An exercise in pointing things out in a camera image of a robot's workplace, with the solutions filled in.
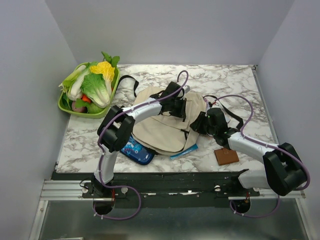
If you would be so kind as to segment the beige canvas student bag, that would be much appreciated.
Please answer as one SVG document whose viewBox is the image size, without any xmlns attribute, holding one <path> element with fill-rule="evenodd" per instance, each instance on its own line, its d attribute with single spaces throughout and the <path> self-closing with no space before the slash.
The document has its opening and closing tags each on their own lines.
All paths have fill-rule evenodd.
<svg viewBox="0 0 320 240">
<path fill-rule="evenodd" d="M 190 148 L 199 137 L 199 133 L 190 128 L 200 112 L 207 112 L 212 108 L 219 108 L 224 113 L 226 122 L 230 128 L 240 130 L 244 125 L 243 119 L 224 105 L 213 107 L 207 104 L 204 98 L 197 92 L 188 92 L 184 98 L 186 102 L 186 119 L 169 116 L 167 112 L 149 117 L 134 125 L 131 136 L 149 151 L 160 155 L 175 155 Z"/>
</svg>

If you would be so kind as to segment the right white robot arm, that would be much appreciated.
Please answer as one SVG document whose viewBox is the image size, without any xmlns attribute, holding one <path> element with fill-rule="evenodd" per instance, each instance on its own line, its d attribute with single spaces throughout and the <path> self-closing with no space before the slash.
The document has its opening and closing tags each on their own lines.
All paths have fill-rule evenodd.
<svg viewBox="0 0 320 240">
<path fill-rule="evenodd" d="M 230 191 L 236 196 L 251 188 L 271 189 L 286 196 L 308 181 L 306 170 L 292 145 L 258 144 L 255 139 L 246 139 L 238 129 L 228 126 L 220 108 L 200 112 L 190 128 L 199 134 L 211 135 L 221 147 L 245 154 L 264 165 L 263 170 L 244 170 L 230 183 Z"/>
</svg>

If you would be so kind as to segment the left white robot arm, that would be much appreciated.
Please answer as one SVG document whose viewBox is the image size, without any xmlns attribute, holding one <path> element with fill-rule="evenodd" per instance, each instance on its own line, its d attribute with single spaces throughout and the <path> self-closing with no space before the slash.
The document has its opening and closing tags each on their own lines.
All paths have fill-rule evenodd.
<svg viewBox="0 0 320 240">
<path fill-rule="evenodd" d="M 139 104 L 124 108 L 115 105 L 108 111 L 97 131 L 101 156 L 94 173 L 97 182 L 93 191 L 99 197 L 110 194 L 109 182 L 114 178 L 117 156 L 129 141 L 135 124 L 164 112 L 181 111 L 185 94 L 189 91 L 188 85 L 170 82 L 164 91 L 152 94 Z"/>
</svg>

